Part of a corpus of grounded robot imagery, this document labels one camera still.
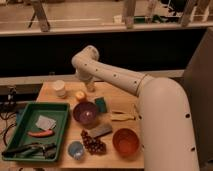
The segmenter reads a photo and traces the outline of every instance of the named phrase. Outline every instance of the yellow object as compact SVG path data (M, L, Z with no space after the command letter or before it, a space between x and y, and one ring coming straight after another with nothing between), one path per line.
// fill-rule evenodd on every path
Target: yellow object
M79 91L76 91L75 98L78 102L84 102L87 100L87 95L84 91L79 90Z
M110 119L112 121L126 121L126 120L135 120L135 116L134 115L131 115L131 114L127 114L127 113L124 113L124 114L110 114Z

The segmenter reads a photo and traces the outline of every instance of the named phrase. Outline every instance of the sponge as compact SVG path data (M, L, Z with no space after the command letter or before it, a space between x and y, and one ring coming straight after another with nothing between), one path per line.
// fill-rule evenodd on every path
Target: sponge
M89 131L89 135L93 138L112 132L112 126L109 123L103 123Z
M107 107L103 97L96 98L95 104L98 106L100 113L107 113Z

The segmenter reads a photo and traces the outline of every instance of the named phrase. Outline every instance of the grapes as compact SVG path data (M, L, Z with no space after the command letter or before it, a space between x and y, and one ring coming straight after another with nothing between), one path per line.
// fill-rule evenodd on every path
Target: grapes
M84 147L88 150L90 154L106 153L106 144L102 142L100 139L92 138L85 130L82 130L81 137L83 140Z

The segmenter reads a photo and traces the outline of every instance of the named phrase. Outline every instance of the orange bowl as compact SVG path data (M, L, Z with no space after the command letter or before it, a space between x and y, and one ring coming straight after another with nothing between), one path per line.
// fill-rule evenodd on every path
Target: orange bowl
M139 138L134 131L128 128L122 128L113 135L113 146L123 157L133 155L139 147Z

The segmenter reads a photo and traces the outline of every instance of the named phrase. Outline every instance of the small object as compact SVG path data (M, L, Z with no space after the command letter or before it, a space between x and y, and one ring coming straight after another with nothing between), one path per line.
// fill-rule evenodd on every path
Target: small object
M158 2L158 0L149 0L147 12L146 12L147 22L152 22L154 10L156 8L157 2Z
M100 113L107 113L107 107L106 107L106 103L105 103L105 100L103 97L96 98L95 104L98 106Z
M63 80L57 80L53 82L52 88L58 97L60 98L66 97L67 93L65 89L65 82Z
M22 153L28 150L35 150L37 152L42 151L45 159L49 159L49 158L55 157L56 145L55 143L41 144L41 143L33 142L30 144L25 144L16 148L5 150L2 152L2 155L9 156L9 155L17 154L17 153Z
M110 119L112 121L126 121L126 120L135 120L135 116L134 115L131 115L131 114L127 114L127 113L124 113L124 114L113 114L111 113L110 114Z
M94 85L94 80L91 79L89 82L84 82L87 91L88 92L94 92L95 91L95 85Z
M137 134L129 128L122 128L113 135L113 146L123 157L133 155L139 147L139 138Z
M51 130L51 129L46 130L46 131L39 131L39 132L31 132L31 131L29 131L27 134L29 136L31 136L31 137L42 138L42 137L49 137L49 136L53 135L54 131Z
M91 129L89 131L89 135L92 138L95 138L95 137L100 137L102 135L106 135L110 132L112 132L112 126L109 123L104 123L104 124L101 124L93 129Z
M113 22L115 24L121 24L122 23L122 15L115 15L115 16L113 16Z
M112 110L111 112L113 114L124 114L125 113L124 111L121 111L121 110Z
M53 129L56 126L56 121L52 118L40 115L35 125L38 128L46 131L49 129Z
M73 141L68 147L68 153L76 160L80 160L84 154L84 147L80 141Z
M139 119L142 119L142 116L141 116L141 114L139 113L138 105L134 104L133 107L134 107L134 113L135 113L136 115L138 114L138 118L139 118Z
M92 138L85 130L82 130L81 137L83 140L84 147L88 150L90 154L100 155L106 153L106 144L102 142L99 138Z
M93 123L98 113L98 107L92 102L81 102L73 109L74 119L83 125Z
M79 91L76 91L75 93L75 98L78 102L84 102L84 101L87 101L87 95L84 91L82 90L79 90Z

